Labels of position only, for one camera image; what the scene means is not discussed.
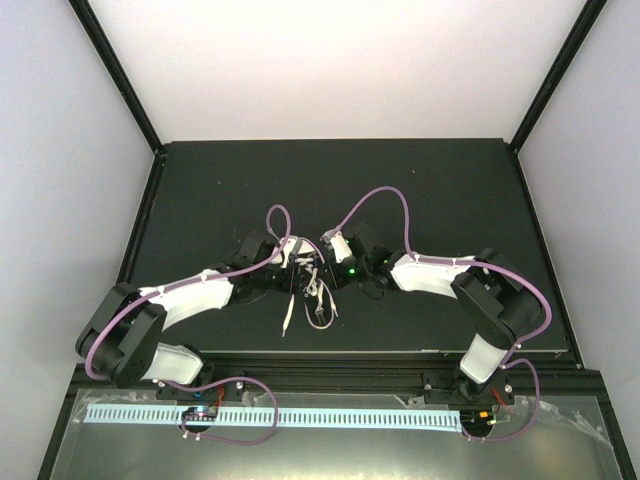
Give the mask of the white shoelace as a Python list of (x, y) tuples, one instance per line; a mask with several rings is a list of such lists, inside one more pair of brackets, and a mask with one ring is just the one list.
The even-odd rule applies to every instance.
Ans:
[(315, 330), (329, 329), (339, 316), (332, 291), (319, 277), (318, 260), (315, 257), (298, 257), (293, 262), (300, 268), (301, 292), (305, 318)]

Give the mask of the black canvas sneaker white sole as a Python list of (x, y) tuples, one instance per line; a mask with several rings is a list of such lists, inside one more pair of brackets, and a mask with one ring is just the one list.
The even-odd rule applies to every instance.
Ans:
[(337, 316), (337, 308), (326, 282), (320, 278), (324, 257), (305, 237), (296, 239), (292, 255), (295, 264), (306, 274), (301, 289), (307, 322), (315, 330), (327, 330)]

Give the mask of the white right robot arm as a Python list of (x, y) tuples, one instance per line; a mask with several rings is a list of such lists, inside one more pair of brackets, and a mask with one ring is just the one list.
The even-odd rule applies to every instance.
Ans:
[(550, 323), (545, 296), (494, 249), (465, 257), (392, 250), (368, 225), (350, 232), (334, 228), (322, 240), (331, 254), (332, 287), (355, 283), (373, 299), (408, 297), (426, 309), (427, 319), (450, 324), (469, 340), (449, 379), (428, 382), (441, 397), (479, 402), (515, 350)]

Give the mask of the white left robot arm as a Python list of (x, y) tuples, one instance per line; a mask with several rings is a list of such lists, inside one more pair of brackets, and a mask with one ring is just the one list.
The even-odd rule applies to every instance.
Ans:
[(253, 232), (237, 253), (185, 279), (140, 288), (114, 285), (75, 343), (88, 376), (118, 388), (168, 380), (193, 399), (207, 397), (215, 376), (204, 368), (201, 355), (185, 345), (163, 343), (162, 334), (206, 311), (239, 304), (255, 290), (284, 291), (292, 256), (302, 245), (296, 236), (277, 240)]

